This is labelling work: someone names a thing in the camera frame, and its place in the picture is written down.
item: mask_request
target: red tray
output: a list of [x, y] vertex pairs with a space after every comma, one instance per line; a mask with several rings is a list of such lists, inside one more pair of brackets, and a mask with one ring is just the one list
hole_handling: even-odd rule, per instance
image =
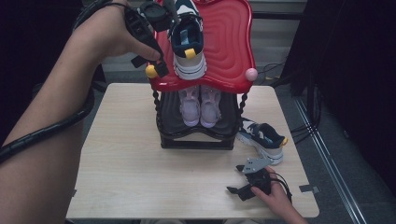
[[246, 0], [195, 0], [204, 24], [204, 55], [207, 70], [195, 80], [179, 78], [173, 67], [173, 51], [167, 32], [156, 34], [170, 74], [151, 78], [156, 91], [178, 91], [194, 85], [209, 85], [230, 93], [245, 93], [253, 82], [245, 73], [255, 68], [250, 46], [251, 7]]

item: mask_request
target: shoe sole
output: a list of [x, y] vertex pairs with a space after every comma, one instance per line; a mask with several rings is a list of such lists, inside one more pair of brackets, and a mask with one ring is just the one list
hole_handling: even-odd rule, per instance
[[281, 147], [279, 148], [265, 148], [262, 147], [259, 143], [257, 143], [256, 141], [252, 140], [250, 138], [250, 135], [247, 133], [240, 133], [238, 132], [236, 134], [236, 138], [241, 141], [242, 143], [244, 143], [247, 146], [251, 146], [251, 147], [255, 147], [257, 154], [259, 154], [260, 158], [268, 158], [272, 163], [272, 165], [278, 165], [283, 161], [283, 150], [282, 147], [286, 144], [282, 144]]
[[208, 123], [208, 122], [204, 121], [204, 120], [202, 119], [202, 116], [201, 116], [200, 121], [201, 121], [202, 126], [204, 126], [204, 127], [206, 127], [206, 128], [213, 128], [213, 127], [215, 127], [215, 125], [216, 125], [216, 122], [215, 122], [215, 123]]
[[195, 121], [186, 121], [186, 120], [183, 120], [183, 122], [184, 122], [185, 125], [187, 125], [187, 126], [189, 126], [189, 127], [194, 127], [195, 125], [198, 124], [199, 120], [195, 120]]

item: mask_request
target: human arm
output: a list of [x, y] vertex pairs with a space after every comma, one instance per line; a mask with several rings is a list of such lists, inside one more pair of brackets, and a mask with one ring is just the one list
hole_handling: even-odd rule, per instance
[[[271, 178], [277, 178], [275, 171], [269, 167], [266, 168]], [[283, 218], [289, 224], [307, 224], [308, 222], [298, 213], [288, 199], [279, 182], [271, 182], [271, 194], [267, 195], [260, 189], [252, 187], [251, 191], [263, 200], [273, 213]]]
[[[76, 113], [85, 102], [96, 66], [107, 56], [126, 52], [150, 60], [160, 57], [126, 31], [123, 7], [105, 7], [93, 14], [70, 36], [3, 146]], [[0, 223], [64, 223], [81, 146], [82, 122], [1, 163]]]

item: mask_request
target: black and white sneaker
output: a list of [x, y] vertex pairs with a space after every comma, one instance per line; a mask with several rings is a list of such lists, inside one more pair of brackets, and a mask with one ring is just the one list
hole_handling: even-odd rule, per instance
[[267, 123], [256, 123], [253, 120], [242, 118], [243, 126], [239, 128], [236, 138], [248, 146], [256, 148], [261, 158], [268, 158], [272, 165], [283, 161], [283, 146], [288, 143], [288, 138], [279, 135]]
[[175, 6], [180, 22], [168, 31], [175, 72], [185, 80], [197, 79], [206, 71], [202, 18], [192, 0], [176, 0]]

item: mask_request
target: toy shoe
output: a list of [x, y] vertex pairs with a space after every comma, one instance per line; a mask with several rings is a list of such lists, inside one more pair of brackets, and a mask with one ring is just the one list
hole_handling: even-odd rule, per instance
[[212, 128], [221, 118], [219, 102], [221, 91], [209, 86], [201, 86], [201, 124]]
[[199, 86], [178, 91], [178, 96], [180, 98], [180, 113], [184, 123], [189, 127], [197, 125], [200, 118]]
[[276, 130], [267, 123], [256, 123], [250, 119], [242, 118], [243, 126], [239, 128], [236, 138], [248, 146], [256, 148], [261, 158], [267, 157], [272, 165], [283, 161], [283, 146], [288, 143], [288, 138], [277, 134]]
[[175, 6], [180, 23], [168, 31], [175, 72], [185, 80], [197, 79], [206, 71], [202, 18], [192, 0], [176, 0]]

